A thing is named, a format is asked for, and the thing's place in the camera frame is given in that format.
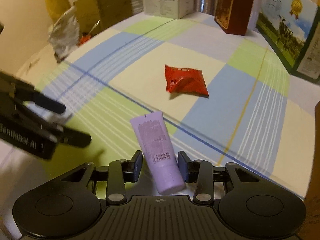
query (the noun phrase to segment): red packet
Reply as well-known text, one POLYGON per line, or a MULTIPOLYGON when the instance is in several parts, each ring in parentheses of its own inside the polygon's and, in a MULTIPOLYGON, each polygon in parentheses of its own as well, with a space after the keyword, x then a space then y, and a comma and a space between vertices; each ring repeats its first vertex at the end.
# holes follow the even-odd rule
POLYGON ((209 97, 201 70, 165 65, 164 75, 169 93, 195 92, 209 97))

